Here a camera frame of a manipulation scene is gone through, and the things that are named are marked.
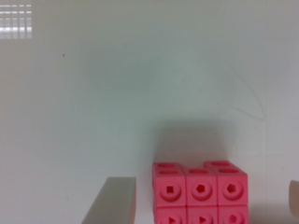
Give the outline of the cream gripper left finger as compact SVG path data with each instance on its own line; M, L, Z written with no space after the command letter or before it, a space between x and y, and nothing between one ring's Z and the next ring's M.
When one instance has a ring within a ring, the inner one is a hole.
M109 177L81 224L134 224L136 179Z

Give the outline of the cream gripper right finger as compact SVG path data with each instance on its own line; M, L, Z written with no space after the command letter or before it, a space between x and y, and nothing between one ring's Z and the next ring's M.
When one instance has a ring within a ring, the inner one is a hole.
M289 185L289 207L295 217L299 217L299 181L292 180Z

